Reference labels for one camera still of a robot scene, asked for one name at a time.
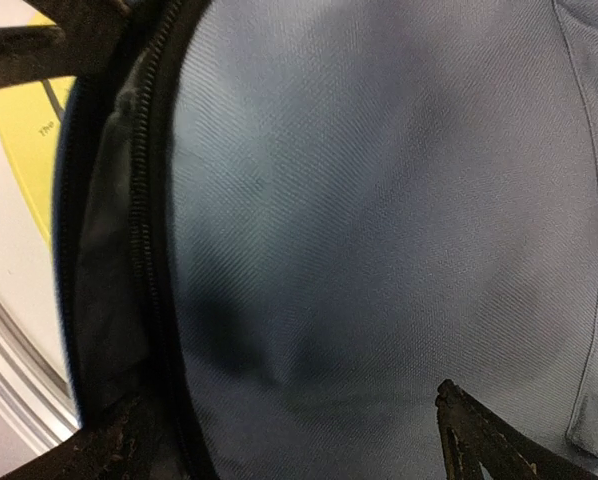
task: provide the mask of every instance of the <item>silver trim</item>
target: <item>silver trim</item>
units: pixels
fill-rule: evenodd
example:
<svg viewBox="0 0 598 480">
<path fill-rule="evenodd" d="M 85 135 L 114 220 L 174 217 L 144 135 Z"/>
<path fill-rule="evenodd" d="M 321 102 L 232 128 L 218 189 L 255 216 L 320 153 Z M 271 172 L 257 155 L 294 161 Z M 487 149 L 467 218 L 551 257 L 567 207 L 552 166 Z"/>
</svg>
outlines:
<svg viewBox="0 0 598 480">
<path fill-rule="evenodd" d="M 37 454 L 78 429 L 68 385 L 1 303 L 0 413 Z"/>
</svg>

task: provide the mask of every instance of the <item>stitching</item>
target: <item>stitching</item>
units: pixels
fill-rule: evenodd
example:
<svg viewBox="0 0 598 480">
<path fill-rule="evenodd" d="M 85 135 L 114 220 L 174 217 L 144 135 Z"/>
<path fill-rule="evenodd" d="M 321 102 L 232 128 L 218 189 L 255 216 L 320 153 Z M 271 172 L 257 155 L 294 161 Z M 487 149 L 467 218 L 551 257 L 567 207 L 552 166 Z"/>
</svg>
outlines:
<svg viewBox="0 0 598 480">
<path fill-rule="evenodd" d="M 568 41 L 568 35 L 566 33 L 566 27 L 562 21 L 561 16 L 559 15 L 559 4 L 558 4 L 558 0 L 552 0 L 552 6 L 553 6 L 553 10 L 555 12 L 555 17 L 557 19 L 557 23 L 559 24 L 559 30 L 561 31 L 561 35 L 566 47 L 566 51 L 568 53 L 568 59 L 570 61 L 570 66 L 572 68 L 572 73 L 574 74 L 575 77 L 575 81 L 577 82 L 577 88 L 579 89 L 579 95 L 581 97 L 581 102 L 583 104 L 583 108 L 584 108 L 584 112 L 585 112 L 585 116 L 586 116 L 586 122 L 588 124 L 588 132 L 590 134 L 590 143 L 592 146 L 592 155 L 594 157 L 595 160 L 595 174 L 597 176 L 597 195 L 598 195 L 598 152 L 597 152 L 597 143 L 595 141 L 595 130 L 593 128 L 592 125 L 592 116 L 590 114 L 590 107 L 588 106 L 588 99 L 586 97 L 586 90 L 583 86 L 583 82 L 581 80 L 581 77 L 579 75 L 579 72 L 577 70 L 577 67 L 575 66 L 575 61 L 574 61 L 574 54 L 572 51 L 572 47 L 570 45 L 570 42 Z M 577 423 L 577 419 L 579 416 L 579 411 L 581 409 L 581 404 L 583 402 L 583 397 L 584 397 L 584 388 L 586 386 L 587 383 L 587 379 L 588 379 L 588 374 L 590 371 L 590 364 L 592 363 L 592 358 L 594 356 L 595 353 L 595 347 L 597 344 L 597 336 L 598 336 L 598 284 L 597 284 L 597 298 L 595 301 L 595 314 L 594 314 L 594 322 L 593 322 L 593 331 L 592 331 L 592 340 L 590 342 L 590 349 L 588 350 L 588 355 L 586 357 L 586 362 L 584 365 L 584 370 L 583 370 L 583 374 L 581 375 L 581 381 L 579 383 L 579 390 L 577 392 L 577 398 L 575 399 L 575 404 L 573 406 L 573 410 L 572 410 L 572 414 L 570 416 L 570 423 L 568 425 L 568 430 L 566 432 L 566 436 L 569 438 L 569 440 L 574 443 L 575 445 L 584 448 L 585 447 L 583 445 L 581 445 L 581 439 L 578 438 L 577 436 L 575 436 L 574 434 L 574 429 L 575 429 L 575 425 Z"/>
</svg>

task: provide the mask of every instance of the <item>blue fabric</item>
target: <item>blue fabric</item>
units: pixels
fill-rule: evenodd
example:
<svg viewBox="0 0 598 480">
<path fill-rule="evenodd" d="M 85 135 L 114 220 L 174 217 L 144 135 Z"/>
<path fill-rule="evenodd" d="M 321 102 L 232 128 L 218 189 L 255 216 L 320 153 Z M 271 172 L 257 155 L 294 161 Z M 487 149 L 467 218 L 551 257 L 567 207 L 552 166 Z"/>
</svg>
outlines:
<svg viewBox="0 0 598 480">
<path fill-rule="evenodd" d="M 222 480 L 443 478 L 445 378 L 598 473 L 598 2 L 558 9 L 212 3 L 171 269 Z"/>
</svg>

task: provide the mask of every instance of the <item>yellow label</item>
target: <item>yellow label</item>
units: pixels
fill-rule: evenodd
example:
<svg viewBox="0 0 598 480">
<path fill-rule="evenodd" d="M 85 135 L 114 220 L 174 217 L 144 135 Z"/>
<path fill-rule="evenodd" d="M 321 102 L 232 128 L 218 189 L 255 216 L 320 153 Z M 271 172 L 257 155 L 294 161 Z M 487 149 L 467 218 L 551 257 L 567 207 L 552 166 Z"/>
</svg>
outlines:
<svg viewBox="0 0 598 480">
<path fill-rule="evenodd" d="M 48 23 L 41 14 L 31 21 L 33 25 Z M 73 81 L 64 77 L 0 90 L 1 142 L 30 213 L 48 244 L 60 117 Z"/>
</svg>

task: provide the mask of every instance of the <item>backpack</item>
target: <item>backpack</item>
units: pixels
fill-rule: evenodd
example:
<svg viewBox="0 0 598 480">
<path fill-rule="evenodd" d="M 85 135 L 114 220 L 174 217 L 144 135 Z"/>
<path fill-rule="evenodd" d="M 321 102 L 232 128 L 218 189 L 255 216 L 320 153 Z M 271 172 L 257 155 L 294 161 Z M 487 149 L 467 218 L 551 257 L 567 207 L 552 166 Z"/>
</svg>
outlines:
<svg viewBox="0 0 598 480">
<path fill-rule="evenodd" d="M 82 430 L 5 478 L 598 478 L 598 4 L 27 2 Z"/>
</svg>

